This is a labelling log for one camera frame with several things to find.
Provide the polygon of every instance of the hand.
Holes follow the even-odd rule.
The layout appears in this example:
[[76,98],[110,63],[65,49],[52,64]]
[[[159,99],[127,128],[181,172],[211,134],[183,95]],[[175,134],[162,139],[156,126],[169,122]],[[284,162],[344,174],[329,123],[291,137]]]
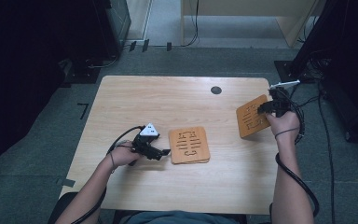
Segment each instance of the hand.
[[113,161],[115,163],[114,169],[118,168],[118,166],[127,165],[132,161],[139,160],[142,157],[139,153],[131,152],[131,141],[122,143],[120,145],[124,147],[116,147],[111,152]]
[[298,135],[300,122],[296,113],[286,112],[282,117],[276,118],[271,114],[266,114],[267,120],[271,124],[271,130],[276,139],[284,139],[291,142],[295,142]]

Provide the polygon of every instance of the person's left arm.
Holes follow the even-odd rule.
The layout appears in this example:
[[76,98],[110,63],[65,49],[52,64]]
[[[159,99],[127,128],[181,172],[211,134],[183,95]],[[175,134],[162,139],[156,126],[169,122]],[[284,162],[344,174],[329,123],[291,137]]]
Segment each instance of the person's left arm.
[[[130,147],[131,142],[123,145]],[[62,212],[56,223],[72,223],[85,215],[100,200],[112,171],[116,170],[118,166],[138,160],[140,157],[138,153],[132,153],[127,147],[116,147],[98,164],[86,185]],[[100,209],[83,223],[96,223],[99,213]]]

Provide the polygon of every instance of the person's right arm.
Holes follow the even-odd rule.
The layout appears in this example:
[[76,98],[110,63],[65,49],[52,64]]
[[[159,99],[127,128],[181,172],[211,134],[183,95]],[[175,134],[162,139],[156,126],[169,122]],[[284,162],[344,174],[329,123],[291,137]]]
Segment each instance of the person's right arm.
[[[280,118],[267,114],[267,119],[274,135],[299,127],[299,120],[293,112],[286,112]],[[298,129],[295,129],[279,134],[276,140],[281,162],[301,177],[296,159],[295,140],[297,135]],[[307,193],[279,166],[271,216],[273,224],[314,222]]]

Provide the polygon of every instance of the forearm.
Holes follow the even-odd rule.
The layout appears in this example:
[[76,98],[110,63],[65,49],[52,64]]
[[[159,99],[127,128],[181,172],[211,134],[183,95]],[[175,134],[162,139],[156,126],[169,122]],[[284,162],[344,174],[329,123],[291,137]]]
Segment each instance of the forearm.
[[[72,223],[85,215],[100,200],[113,169],[109,156],[105,157],[98,164],[86,185],[61,214],[57,223]],[[84,223],[96,223],[98,214],[99,210]]]
[[[281,162],[300,176],[296,149],[291,141],[278,139]],[[281,167],[278,168],[272,204],[272,223],[313,223],[307,193]]]

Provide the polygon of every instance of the table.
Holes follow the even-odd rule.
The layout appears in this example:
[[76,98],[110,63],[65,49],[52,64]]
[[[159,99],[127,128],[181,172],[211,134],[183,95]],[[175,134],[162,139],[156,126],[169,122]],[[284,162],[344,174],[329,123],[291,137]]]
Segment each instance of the table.
[[320,0],[181,0],[182,44],[185,44],[184,16],[196,15],[197,1],[199,16],[276,17],[287,45],[292,47]]
[[[211,93],[212,87],[220,94]],[[80,138],[67,179],[79,191],[107,149],[122,133],[152,122],[160,133],[152,143],[169,148],[169,130],[204,127],[211,159],[171,163],[142,158],[112,174],[102,208],[220,214],[268,214],[277,164],[276,142],[267,128],[241,139],[236,109],[261,94],[264,78],[104,77]],[[124,139],[132,140],[139,132]]]

